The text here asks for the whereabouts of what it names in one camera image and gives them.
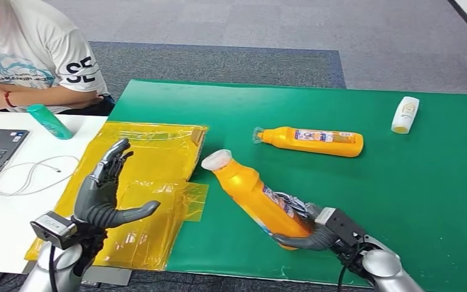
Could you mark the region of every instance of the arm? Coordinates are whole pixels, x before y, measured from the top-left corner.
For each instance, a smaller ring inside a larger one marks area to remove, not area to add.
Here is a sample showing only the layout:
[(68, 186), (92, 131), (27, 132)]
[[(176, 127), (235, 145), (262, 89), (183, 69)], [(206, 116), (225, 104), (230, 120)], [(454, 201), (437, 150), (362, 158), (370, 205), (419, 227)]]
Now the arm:
[(62, 86), (37, 89), (0, 83), (0, 110), (7, 108), (4, 94), (10, 91), (9, 100), (15, 106), (28, 106), (36, 103), (43, 105), (64, 105), (68, 108), (86, 108), (102, 100), (96, 91), (79, 92)]
[(12, 105), (28, 106), (36, 103), (43, 105), (70, 105), (74, 103), (88, 103), (96, 99), (96, 91), (79, 92), (67, 89), (62, 86), (51, 87), (47, 89), (23, 89), (20, 86), (14, 86), (19, 91), (10, 91), (9, 99)]

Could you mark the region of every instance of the green mat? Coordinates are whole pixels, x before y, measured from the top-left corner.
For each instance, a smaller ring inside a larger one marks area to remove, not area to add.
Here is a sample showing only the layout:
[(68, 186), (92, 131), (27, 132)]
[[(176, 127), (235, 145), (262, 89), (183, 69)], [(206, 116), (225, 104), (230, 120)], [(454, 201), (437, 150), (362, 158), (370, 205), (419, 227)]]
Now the green mat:
[[(410, 134), (390, 131), (403, 96), (420, 99)], [(467, 291), (467, 95), (133, 80), (110, 116), (208, 125), (202, 156), (228, 148), (274, 190), (343, 209), (397, 252), (429, 291)], [(256, 126), (354, 131), (357, 158), (252, 143)], [(186, 222), (167, 269), (335, 283), (330, 251), (279, 248), (198, 167), (209, 184), (201, 222)], [(348, 273), (345, 283), (366, 285)]]

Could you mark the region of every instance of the yellow bottle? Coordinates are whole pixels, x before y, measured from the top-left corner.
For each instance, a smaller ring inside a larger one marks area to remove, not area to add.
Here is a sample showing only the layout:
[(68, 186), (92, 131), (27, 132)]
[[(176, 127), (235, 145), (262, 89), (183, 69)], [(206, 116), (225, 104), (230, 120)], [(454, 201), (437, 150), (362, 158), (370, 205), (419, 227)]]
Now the yellow bottle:
[(256, 170), (235, 161), (230, 150), (212, 153), (203, 160), (201, 167), (211, 170), (223, 190), (269, 235), (310, 235), (310, 227), (302, 221), (300, 215), (260, 180)]
[(340, 131), (304, 130), (280, 127), (272, 130), (255, 128), (254, 143), (269, 143), (278, 148), (355, 157), (362, 151), (361, 134)]

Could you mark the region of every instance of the white cable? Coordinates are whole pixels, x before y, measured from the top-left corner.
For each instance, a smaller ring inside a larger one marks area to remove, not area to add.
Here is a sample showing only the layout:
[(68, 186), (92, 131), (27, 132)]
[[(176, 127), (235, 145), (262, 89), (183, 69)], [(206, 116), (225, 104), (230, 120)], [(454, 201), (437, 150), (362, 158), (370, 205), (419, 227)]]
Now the white cable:
[(78, 158), (74, 157), (74, 156), (71, 156), (71, 155), (60, 155), (60, 156), (54, 156), (54, 157), (51, 157), (51, 158), (47, 158), (47, 159), (44, 159), (44, 160), (39, 161), (39, 162), (25, 162), (25, 163), (20, 163), (20, 164), (17, 164), (17, 165), (14, 165), (14, 166), (10, 166), (10, 167), (8, 167), (8, 168), (6, 168), (6, 169), (1, 170), (1, 171), (0, 171), (0, 176), (1, 176), (4, 172), (6, 172), (6, 171), (8, 171), (8, 170), (10, 170), (10, 169), (12, 169), (12, 168), (15, 168), (15, 167), (17, 167), (17, 166), (22, 166), (22, 165), (27, 165), (27, 164), (33, 164), (33, 166), (31, 167), (31, 169), (30, 169), (29, 172), (27, 173), (26, 181), (25, 181), (24, 184), (20, 187), (20, 189), (16, 190), (15, 192), (12, 192), (12, 193), (7, 193), (7, 192), (0, 191), (0, 195), (2, 195), (2, 196), (26, 196), (26, 195), (31, 195), (31, 194), (38, 193), (38, 192), (41, 192), (41, 191), (43, 191), (43, 190), (46, 190), (46, 189), (48, 189), (48, 188), (50, 188), (50, 187), (56, 186), (57, 184), (61, 183), (62, 181), (64, 181), (64, 180), (70, 178), (70, 177), (74, 174), (75, 168), (74, 168), (74, 171), (73, 171), (70, 175), (64, 177), (63, 179), (61, 179), (61, 180), (59, 180), (59, 181), (57, 181), (57, 182), (55, 182), (55, 183), (53, 183), (53, 184), (48, 185), (47, 187), (43, 187), (42, 189), (40, 189), (40, 190), (35, 190), (35, 191), (33, 191), (33, 192), (23, 193), (23, 192), (24, 192), (25, 190), (27, 190), (27, 189), (29, 188), (29, 186), (31, 185), (31, 180), (33, 179), (33, 174), (35, 173), (35, 170), (36, 170), (36, 168), (37, 168), (38, 166), (41, 166), (41, 165), (42, 165), (42, 166), (48, 167), (48, 168), (50, 168), (50, 169), (52, 169), (52, 170), (55, 170), (56, 172), (61, 172), (61, 170), (60, 170), (60, 169), (57, 169), (56, 167), (52, 167), (52, 166), (50, 166), (50, 165), (44, 164), (44, 162), (46, 162), (46, 161), (49, 161), (49, 160), (55, 159), (55, 158), (61, 158), (61, 157), (70, 157), (70, 158), (74, 158), (74, 159), (76, 160), (77, 163), (80, 162), (80, 160), (79, 160)]

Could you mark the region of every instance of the clear plastic wrap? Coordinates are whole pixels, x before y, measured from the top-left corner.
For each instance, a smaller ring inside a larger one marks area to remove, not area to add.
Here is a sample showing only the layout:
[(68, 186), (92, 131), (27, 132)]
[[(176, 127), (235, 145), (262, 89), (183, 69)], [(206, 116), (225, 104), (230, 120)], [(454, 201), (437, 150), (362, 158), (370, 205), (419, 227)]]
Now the clear plastic wrap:
[[(88, 145), (55, 212), (72, 215), (84, 177), (92, 172), (105, 151), (127, 137), (134, 155), (120, 175), (118, 209), (138, 207), (150, 200), (161, 202), (150, 217), (108, 229), (95, 265), (135, 269), (165, 269), (183, 221), (199, 221), (208, 186), (187, 182), (196, 166), (206, 127), (150, 123), (107, 122)], [(43, 242), (35, 240), (26, 253), (35, 260)]]

